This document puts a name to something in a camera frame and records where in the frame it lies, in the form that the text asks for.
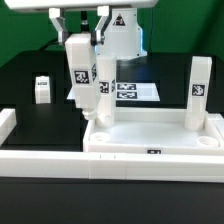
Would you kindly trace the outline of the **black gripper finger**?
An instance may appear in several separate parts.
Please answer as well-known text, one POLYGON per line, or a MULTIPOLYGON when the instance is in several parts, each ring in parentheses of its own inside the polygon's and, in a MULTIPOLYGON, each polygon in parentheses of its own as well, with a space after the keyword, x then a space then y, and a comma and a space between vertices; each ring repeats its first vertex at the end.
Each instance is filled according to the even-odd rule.
POLYGON ((110 23, 110 7, 99 6, 97 8, 97 15, 100 17, 100 19, 95 30, 91 33, 92 45, 104 44, 104 32, 110 23))
POLYGON ((58 43, 64 44, 69 38, 69 32, 65 26, 64 10, 61 8, 50 8, 49 19, 58 34, 58 43))

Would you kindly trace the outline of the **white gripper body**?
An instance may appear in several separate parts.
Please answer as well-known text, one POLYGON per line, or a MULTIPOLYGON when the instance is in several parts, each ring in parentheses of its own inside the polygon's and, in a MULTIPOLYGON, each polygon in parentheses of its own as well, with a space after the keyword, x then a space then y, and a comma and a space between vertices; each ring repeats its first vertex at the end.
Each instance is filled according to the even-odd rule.
POLYGON ((159 0, 4 0, 6 6, 17 12, 45 12, 50 8, 67 11, 95 10, 100 6, 112 8, 153 8, 159 0))

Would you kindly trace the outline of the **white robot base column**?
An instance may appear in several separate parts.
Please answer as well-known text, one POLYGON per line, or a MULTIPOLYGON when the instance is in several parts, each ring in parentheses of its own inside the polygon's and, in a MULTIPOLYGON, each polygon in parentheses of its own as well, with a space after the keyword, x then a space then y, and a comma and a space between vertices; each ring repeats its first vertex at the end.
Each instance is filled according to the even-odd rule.
POLYGON ((136 8, 113 9, 104 36, 104 44, 95 47, 98 55, 114 56, 118 60, 132 60, 147 55, 143 49, 143 30, 137 22, 136 8))

